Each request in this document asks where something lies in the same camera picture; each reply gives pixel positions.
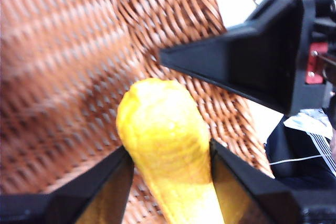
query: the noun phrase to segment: black fabric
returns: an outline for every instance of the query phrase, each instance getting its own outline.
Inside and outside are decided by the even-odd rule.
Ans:
[[[283,117],[266,144],[270,163],[320,155],[306,132],[284,126]],[[336,189],[336,178],[322,157],[272,165],[275,178],[293,189]]]

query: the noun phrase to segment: yellow squash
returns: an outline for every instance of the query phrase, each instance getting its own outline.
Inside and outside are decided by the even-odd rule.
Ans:
[[[117,129],[169,223],[224,223],[211,178],[208,127],[182,85],[136,82],[118,107]]]

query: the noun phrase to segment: metal screw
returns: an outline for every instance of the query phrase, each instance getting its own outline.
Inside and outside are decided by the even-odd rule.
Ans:
[[[317,52],[317,51],[312,51],[312,52],[310,52],[310,55],[312,56],[312,57],[316,57],[317,55],[318,55],[319,53]]]

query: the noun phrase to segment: woven wicker surface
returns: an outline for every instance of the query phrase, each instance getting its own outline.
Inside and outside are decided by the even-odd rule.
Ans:
[[[184,84],[212,137],[270,173],[245,99],[159,65],[158,49],[225,32],[215,0],[1,0],[1,192],[52,191],[120,146],[137,80]],[[136,172],[125,223],[164,219]]]

